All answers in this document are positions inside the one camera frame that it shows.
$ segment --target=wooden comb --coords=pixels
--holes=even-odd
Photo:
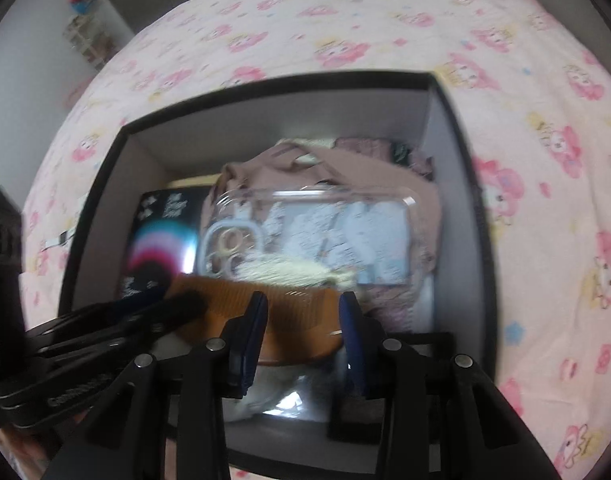
[[[207,303],[204,317],[176,331],[191,345],[218,337],[228,319],[242,316],[255,290],[268,297],[268,327],[258,364],[306,363],[332,354],[343,344],[339,326],[340,294],[333,288],[228,282],[180,274],[166,296],[186,290],[200,292]]]

